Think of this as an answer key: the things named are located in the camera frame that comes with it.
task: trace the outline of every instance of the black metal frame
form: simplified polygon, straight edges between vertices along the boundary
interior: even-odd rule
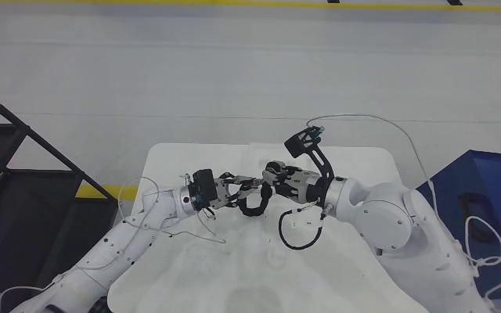
[[[16,133],[13,137],[13,141],[10,147],[5,152],[5,156],[0,158],[0,172],[2,171],[10,171],[7,168],[7,164],[10,159],[13,157],[14,153],[19,149],[21,143],[26,137],[30,137],[37,144],[39,144],[42,148],[47,150],[53,156],[55,156],[59,161],[61,161],[64,165],[69,167],[76,175],[82,178],[82,180],[86,181],[89,185],[94,187],[100,193],[103,194],[108,200],[117,202],[117,199],[113,197],[109,192],[107,192],[100,184],[98,184],[94,179],[90,178],[83,170],[81,170],[77,165],[71,162],[67,157],[65,157],[59,150],[57,150],[53,145],[48,143],[45,139],[43,139],[36,131],[31,129],[29,125],[26,125],[12,112],[7,110],[2,104],[0,104],[0,114],[8,120],[10,123],[14,125],[16,128]]]

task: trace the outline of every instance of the black cable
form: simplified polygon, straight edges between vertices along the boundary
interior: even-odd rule
[[[303,209],[296,209],[296,211],[297,212],[301,212],[301,211],[303,211]],[[292,249],[292,250],[304,250],[304,249],[309,248],[310,246],[313,246],[316,243],[316,241],[320,238],[320,235],[322,235],[323,224],[321,224],[319,226],[319,229],[316,232],[315,238],[310,243],[307,243],[304,246],[291,246],[285,240],[285,238],[283,237],[283,234],[282,234],[282,222],[283,222],[283,218],[285,218],[287,215],[292,214],[292,213],[293,213],[292,210],[288,210],[288,211],[283,212],[282,215],[280,215],[280,219],[279,219],[279,235],[280,235],[280,238],[281,238],[283,244],[286,245],[287,248]],[[322,223],[322,221],[323,221],[323,219],[325,217],[326,217],[326,215],[324,213],[320,214],[320,222],[321,223]]]
[[[265,212],[265,209],[268,206],[269,199],[272,197],[272,195],[272,187],[267,182],[264,182],[261,187],[261,203],[259,204],[259,207],[247,207],[247,198],[238,199],[236,201],[236,204],[242,211],[243,215],[251,217],[259,216]]]

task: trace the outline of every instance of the white cable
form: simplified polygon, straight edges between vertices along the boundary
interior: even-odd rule
[[[423,171],[424,177],[426,178],[428,186],[430,187],[431,198],[433,199],[433,209],[435,211],[435,214],[437,215],[437,219],[441,222],[442,226],[445,227],[445,224],[443,223],[443,221],[440,219],[440,216],[438,215],[438,210],[437,210],[437,196],[435,195],[435,189],[434,189],[434,186],[433,186],[433,182],[431,182],[430,177],[428,176],[428,174],[424,170],[423,162],[421,162],[419,153],[417,152],[416,146],[414,145],[414,141],[410,138],[410,135],[407,134],[407,131],[405,131],[403,128],[401,128],[400,126],[398,126],[396,123],[394,123],[394,122],[392,122],[390,120],[387,120],[387,119],[385,119],[383,117],[378,117],[376,115],[364,114],[364,113],[339,113],[339,114],[322,115],[322,116],[319,116],[319,117],[314,117],[311,120],[308,120],[306,122],[306,126],[310,127],[311,126],[310,125],[311,122],[316,121],[316,120],[321,120],[321,119],[324,119],[324,118],[328,118],[328,117],[372,117],[372,118],[375,118],[377,120],[385,121],[387,123],[390,123],[393,126],[395,126],[396,128],[398,128],[407,137],[407,139],[410,142],[410,145],[412,146],[412,148],[414,150],[414,154],[416,155],[417,162],[420,164],[420,167],[421,167],[421,170]]]
[[[489,304],[491,305],[491,309],[496,311],[496,312],[501,312],[501,310],[497,309],[494,304],[492,303],[491,299],[488,298],[488,296],[491,295],[491,293],[495,292],[496,290],[498,290],[499,288],[501,288],[501,283],[498,285],[498,286],[495,286],[489,290],[487,290],[487,292],[485,293],[485,296],[484,296],[484,299],[486,299]]]
[[[156,183],[153,179],[148,178],[148,177],[146,177],[146,176],[142,176],[141,178],[144,178],[144,179],[147,179],[147,180],[151,181],[151,182],[155,185],[155,187],[157,188],[157,198],[156,198],[156,199],[155,199],[155,201],[153,202],[152,207],[149,209],[149,211],[150,211],[150,210],[153,208],[153,206],[155,205],[155,203],[158,201],[158,198],[159,198],[159,196],[160,196],[160,189],[159,189],[159,187],[158,187],[158,184],[157,184],[157,183]],[[130,225],[130,226],[132,226],[132,227],[136,227],[136,228],[139,230],[139,229],[140,229],[140,227],[139,227],[139,226],[133,225],[132,223],[130,223],[129,221],[127,221],[127,219],[125,219],[125,217],[124,217],[124,213],[123,213],[123,210],[122,210],[122,207],[121,207],[121,194],[122,194],[122,191],[124,190],[124,187],[125,187],[126,185],[128,185],[128,184],[129,184],[132,180],[135,180],[135,179],[137,179],[137,178],[130,179],[128,182],[126,182],[126,183],[122,186],[122,188],[120,189],[120,192],[118,193],[118,198],[117,198],[117,201],[118,201],[118,210],[120,211],[120,215],[121,215],[121,217],[122,217],[122,218],[123,218],[123,219],[124,219],[124,220],[125,220],[125,221],[126,221],[126,222]],[[186,212],[185,208],[184,208],[183,206],[181,206],[181,208],[185,211],[186,215],[188,215],[188,216],[189,216],[189,214],[188,214],[188,212]],[[211,230],[210,230],[210,229],[209,229],[209,228],[208,228],[208,227],[207,227],[207,226],[206,226],[206,225],[202,222],[202,220],[200,219],[200,216],[198,215],[198,212],[197,212],[196,216],[198,217],[198,220],[200,221],[200,223],[202,224],[202,226],[203,226],[203,227],[205,227],[205,229],[206,229],[206,230],[208,230],[208,231],[209,231],[209,232],[210,232],[210,233],[211,233],[214,237],[216,237],[216,238],[217,238],[218,236],[217,236],[217,235],[216,235],[213,231],[211,231]],[[165,228],[160,228],[160,229],[158,229],[158,228],[150,228],[150,229],[152,229],[152,230],[156,230],[156,231],[158,231],[158,232],[163,232],[163,233],[166,233],[166,234],[168,234],[168,235],[170,235],[170,236],[177,236],[177,235],[181,235],[181,234],[189,234],[189,235],[191,235],[191,236],[197,237],[197,238],[202,239],[202,240],[208,240],[208,241],[212,241],[212,242],[215,242],[215,243],[226,243],[226,240],[224,240],[224,239],[222,239],[222,240],[216,240],[216,239],[206,238],[206,237],[198,236],[198,235],[196,235],[196,234],[193,234],[192,232],[187,232],[187,231],[181,231],[181,232],[175,232],[175,233],[172,233],[172,232],[167,232],[167,231],[165,231]]]
[[[479,218],[478,216],[473,216],[473,215],[469,216],[466,219],[466,221],[464,222],[464,242],[465,242],[465,246],[467,249],[467,256],[468,256],[468,261],[470,263],[470,266],[475,267],[475,268],[479,268],[481,266],[493,266],[493,265],[500,264],[501,263],[501,256],[499,256],[499,257],[498,256],[491,256],[491,257],[487,257],[485,259],[478,259],[478,260],[475,260],[472,258],[471,251],[470,251],[470,237],[468,236],[469,235],[468,226],[470,225],[471,220],[480,221],[485,226],[487,226],[491,230],[491,232],[493,232],[494,235],[496,235],[496,237],[499,241],[499,245],[501,246],[501,236],[487,221],[484,221],[483,219]]]
[[[137,226],[137,225],[134,225],[132,224],[127,218],[125,218],[125,215],[124,215],[124,211],[122,210],[122,201],[121,201],[121,195],[122,195],[122,192],[124,191],[124,188],[126,186],[128,186],[131,182],[137,180],[137,179],[141,179],[141,178],[144,178],[144,179],[147,179],[149,180],[150,182],[152,182],[154,185],[155,185],[155,189],[157,190],[156,194],[157,194],[157,197],[155,198],[155,201],[153,201],[153,204],[151,205],[151,207],[148,209],[148,211],[146,212],[146,214],[144,215],[144,217],[142,218],[141,220],[141,223],[139,223],[140,225],[143,225],[144,224],[144,221],[146,220],[146,217],[148,216],[148,214],[153,210],[153,207],[155,206],[155,204],[158,202],[158,198],[160,197],[160,188],[158,187],[158,184],[151,178],[149,177],[146,177],[146,176],[140,176],[140,177],[135,177],[135,178],[131,178],[129,179],[127,182],[125,182],[122,187],[120,188],[120,191],[118,192],[118,198],[117,198],[117,202],[118,202],[118,212],[120,212],[120,216],[122,217],[122,219],[127,223],[129,224],[130,226],[136,228],[135,230],[135,233],[134,235],[131,237],[131,239],[129,240],[129,242],[127,243],[127,246],[125,246],[124,248],[124,251],[127,250],[128,246],[131,244],[132,240],[134,240],[134,238],[137,236],[137,234],[139,233],[139,230],[141,229],[141,227]],[[206,230],[208,230],[214,237],[217,237],[217,235],[212,232],[200,219],[200,216],[198,215],[198,213],[196,214],[196,216],[198,217],[200,223],[205,227]],[[166,233],[170,236],[176,236],[176,235],[180,235],[180,234],[189,234],[191,236],[194,236],[194,237],[197,237],[199,239],[203,239],[203,240],[208,240],[208,241],[212,241],[212,242],[215,242],[215,243],[226,243],[226,240],[222,239],[222,240],[216,240],[216,239],[211,239],[211,238],[206,238],[206,237],[202,237],[202,236],[198,236],[196,234],[193,234],[191,232],[187,232],[187,231],[182,231],[182,232],[176,232],[176,233],[171,233],[171,232],[167,232],[165,231],[163,228],[153,228],[153,227],[150,227],[149,229],[152,229],[152,230],[156,230],[158,232],[163,232],[163,233]],[[105,264],[105,265],[102,265],[102,266],[99,266],[97,268],[86,268],[86,267],[81,267],[81,266],[78,266],[76,265],[78,268],[80,269],[84,269],[84,270],[99,270],[99,269],[102,269],[102,268],[106,268],[108,266],[110,266],[113,262],[115,262],[115,260],[117,260],[118,257],[115,257],[113,260],[111,260],[109,263]]]
[[[2,312],[2,298],[3,295],[9,292],[10,290],[16,290],[16,289],[31,289],[31,290],[37,290],[37,291],[46,291],[47,288],[52,286],[52,283],[46,286],[45,288],[37,288],[37,287],[30,287],[30,286],[16,286],[16,287],[10,287],[6,290],[3,290],[2,293],[0,293],[0,312]]]
[[[435,215],[437,216],[437,219],[440,222],[440,224],[442,225],[442,227],[447,228],[445,226],[444,222],[440,219],[440,215],[438,214],[437,196],[435,194],[435,188],[434,188],[433,182],[431,181],[431,179],[427,175],[426,171],[424,170],[423,163],[421,162],[420,156],[416,150],[416,147],[414,146],[413,140],[411,139],[410,135],[403,128],[398,126],[396,123],[394,123],[390,120],[387,120],[383,117],[378,117],[376,115],[364,114],[364,113],[339,113],[339,114],[322,115],[319,117],[314,117],[311,120],[308,120],[306,122],[306,126],[310,127],[311,122],[316,121],[316,120],[320,120],[320,119],[324,119],[324,118],[329,118],[329,117],[372,117],[372,118],[375,118],[377,120],[385,121],[389,124],[392,124],[393,126],[398,128],[402,133],[404,133],[404,135],[407,137],[407,139],[410,142],[410,145],[412,146],[412,148],[414,150],[414,154],[416,155],[417,162],[419,163],[421,170],[423,171],[424,177],[427,180],[428,187],[430,187],[431,198],[433,199],[433,208],[434,208]],[[501,263],[501,256],[491,256],[491,257],[487,257],[484,259],[478,259],[478,260],[475,260],[472,258],[471,253],[470,253],[470,242],[469,242],[469,237],[468,237],[468,224],[472,219],[477,219],[477,220],[483,222],[485,225],[487,225],[487,227],[489,227],[489,229],[491,229],[491,231],[494,232],[494,234],[497,236],[500,245],[501,245],[501,237],[499,236],[499,233],[488,222],[482,220],[481,218],[476,217],[476,216],[470,216],[466,219],[464,229],[465,229],[465,242],[466,242],[467,252],[465,253],[465,256],[467,257],[468,262],[469,262],[470,266],[472,267],[472,269],[474,270],[474,272],[477,272],[477,269],[481,266],[498,265],[499,263]],[[487,293],[485,293],[485,298],[488,299],[488,295],[490,295],[490,293],[496,291],[498,288],[501,288],[501,284],[499,284],[498,286],[492,288]]]
[[[117,199],[117,202],[118,202],[118,211],[120,212],[120,215],[122,216],[123,220],[125,222],[127,222],[127,224],[129,224],[130,226],[132,227],[135,227],[136,230],[134,232],[134,235],[131,237],[131,239],[128,241],[127,245],[125,246],[124,248],[124,251],[127,250],[128,246],[130,246],[130,244],[132,243],[132,241],[134,240],[134,238],[138,235],[139,233],[139,230],[141,229],[139,226],[136,226],[134,224],[132,224],[130,221],[127,220],[127,218],[124,217],[124,212],[122,211],[122,207],[121,207],[121,194],[124,190],[124,187],[127,186],[128,184],[130,184],[131,182],[137,180],[137,179],[141,179],[141,178],[144,178],[144,179],[147,179],[149,180],[150,182],[152,182],[154,185],[155,185],[155,188],[157,189],[157,198],[155,198],[155,201],[153,202],[153,204],[151,205],[151,207],[149,208],[149,210],[146,212],[146,214],[144,214],[144,217],[142,217],[142,220],[141,220],[141,223],[140,225],[143,225],[143,222],[146,220],[146,217],[148,216],[148,214],[152,211],[153,207],[155,206],[155,203],[157,203],[158,201],[158,198],[160,196],[160,189],[158,188],[158,184],[151,178],[149,177],[146,177],[146,176],[140,176],[140,177],[134,177],[134,178],[131,178],[129,179],[126,183],[124,183],[122,185],[122,188],[120,189],[120,192],[118,193],[118,199]],[[103,268],[106,268],[108,266],[110,266],[113,262],[115,262],[119,257],[114,257],[113,260],[111,260],[110,262],[108,262],[107,264],[105,265],[102,265],[102,266],[99,266],[97,268],[87,268],[87,267],[84,267],[84,266],[78,266],[78,264],[76,264],[75,266],[77,268],[80,268],[80,269],[84,269],[84,270],[87,270],[87,271],[97,271],[97,270],[100,270],[100,269],[103,269]]]
[[[0,293],[0,313],[2,312],[2,298],[3,298],[4,294],[6,294],[7,292],[9,292],[10,290],[29,289],[29,290],[37,290],[37,291],[43,292],[43,291],[46,291],[48,288],[50,288],[55,283],[59,282],[61,279],[63,279],[63,277],[68,272],[71,272],[71,270],[72,270],[72,268],[70,268],[69,270],[65,271],[63,274],[57,275],[45,288],[38,288],[38,287],[31,287],[31,286],[15,286],[15,287],[10,287],[10,288],[8,288],[6,290],[3,290]]]

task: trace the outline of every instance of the black bracket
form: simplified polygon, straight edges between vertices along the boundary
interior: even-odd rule
[[[316,167],[320,170],[320,174],[322,174],[328,186],[334,179],[334,171],[328,159],[319,148],[319,143],[321,141],[320,135],[322,132],[323,128],[317,126],[306,128],[290,137],[285,142],[285,147],[294,159],[304,153],[308,154],[313,163],[315,163]]]

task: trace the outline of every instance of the yellow line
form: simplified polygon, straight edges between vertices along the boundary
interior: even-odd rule
[[[111,193],[112,196],[118,198],[118,193],[120,192],[121,185],[104,185],[104,189]],[[121,200],[133,201],[135,199],[135,194],[138,192],[137,186],[125,187],[121,194]],[[99,191],[95,190],[91,185],[81,185],[78,189],[77,198],[104,198]]]
[[[328,8],[328,9],[420,9],[420,10],[450,10],[450,11],[491,11],[501,12],[501,6],[487,5],[418,5],[389,3],[310,3],[310,2],[278,2],[278,1],[248,1],[248,0],[0,0],[0,2],[73,2],[92,4],[118,5],[256,5],[256,6],[286,6],[297,8]]]

